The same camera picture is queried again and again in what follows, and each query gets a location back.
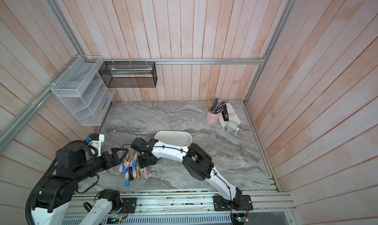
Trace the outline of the gold lipstick tube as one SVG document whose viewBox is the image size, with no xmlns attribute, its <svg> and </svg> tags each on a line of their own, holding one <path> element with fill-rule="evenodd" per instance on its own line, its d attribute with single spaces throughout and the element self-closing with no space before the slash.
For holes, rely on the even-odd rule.
<svg viewBox="0 0 378 225">
<path fill-rule="evenodd" d="M 140 167 L 139 166 L 135 167 L 135 172 L 136 172 L 136 178 L 140 179 L 141 178 L 141 172 L 140 172 Z"/>
</svg>

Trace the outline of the white storage box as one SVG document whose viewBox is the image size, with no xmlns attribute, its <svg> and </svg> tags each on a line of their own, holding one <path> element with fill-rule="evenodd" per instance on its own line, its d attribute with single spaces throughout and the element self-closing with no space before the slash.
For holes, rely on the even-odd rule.
<svg viewBox="0 0 378 225">
<path fill-rule="evenodd" d="M 175 146 L 190 146 L 192 144 L 191 134 L 182 131 L 159 131 L 155 134 L 154 139 Z"/>
</svg>

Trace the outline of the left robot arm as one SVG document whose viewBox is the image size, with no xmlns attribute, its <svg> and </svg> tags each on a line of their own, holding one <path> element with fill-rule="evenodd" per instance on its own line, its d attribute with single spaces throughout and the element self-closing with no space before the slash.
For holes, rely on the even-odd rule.
<svg viewBox="0 0 378 225">
<path fill-rule="evenodd" d="M 118 166 L 129 150 L 112 148 L 111 153 L 100 151 L 87 138 L 75 140 L 56 152 L 48 170 L 30 192 L 25 206 L 29 225 L 60 225 L 69 202 L 78 193 L 79 183 L 87 178 Z"/>
</svg>

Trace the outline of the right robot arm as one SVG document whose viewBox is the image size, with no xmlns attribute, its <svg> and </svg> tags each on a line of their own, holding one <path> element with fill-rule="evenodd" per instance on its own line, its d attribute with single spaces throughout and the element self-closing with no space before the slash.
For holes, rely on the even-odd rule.
<svg viewBox="0 0 378 225">
<path fill-rule="evenodd" d="M 206 181 L 212 185 L 222 200 L 231 209 L 238 209 L 242 202 L 242 191 L 228 182 L 216 169 L 212 158 L 199 145 L 176 146 L 157 139 L 149 142 L 136 138 L 131 148 L 139 153 L 138 160 L 141 168 L 153 166 L 160 159 L 169 159 L 182 163 L 188 173 L 197 180 Z"/>
</svg>

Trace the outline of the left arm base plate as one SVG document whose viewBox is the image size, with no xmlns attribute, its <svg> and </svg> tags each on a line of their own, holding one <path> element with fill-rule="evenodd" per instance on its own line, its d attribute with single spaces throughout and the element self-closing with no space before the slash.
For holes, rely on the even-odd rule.
<svg viewBox="0 0 378 225">
<path fill-rule="evenodd" d="M 136 210 L 137 198 L 136 197 L 122 197 L 122 204 L 119 214 L 134 214 Z"/>
</svg>

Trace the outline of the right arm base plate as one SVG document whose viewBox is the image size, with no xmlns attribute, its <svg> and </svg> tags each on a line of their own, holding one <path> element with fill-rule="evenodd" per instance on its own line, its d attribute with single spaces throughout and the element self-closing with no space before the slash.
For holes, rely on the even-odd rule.
<svg viewBox="0 0 378 225">
<path fill-rule="evenodd" d="M 252 211 L 253 204 L 249 195 L 242 195 L 238 202 L 233 202 L 224 199 L 221 195 L 215 194 L 213 196 L 213 205 L 215 211 Z"/>
</svg>

